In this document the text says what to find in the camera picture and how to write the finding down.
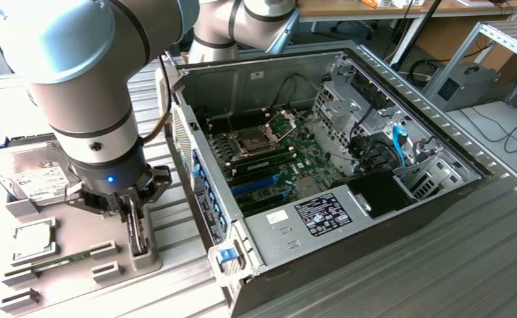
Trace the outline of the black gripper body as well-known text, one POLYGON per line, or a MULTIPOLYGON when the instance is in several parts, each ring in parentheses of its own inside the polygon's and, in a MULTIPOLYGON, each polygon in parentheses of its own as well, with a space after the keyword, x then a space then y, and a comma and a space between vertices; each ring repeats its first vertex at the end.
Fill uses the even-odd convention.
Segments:
POLYGON ((65 189, 65 203, 97 215, 114 213, 119 216, 141 213, 147 203, 154 203, 173 183, 167 165, 147 165, 141 172, 122 171, 119 174, 82 178, 78 189, 65 189))

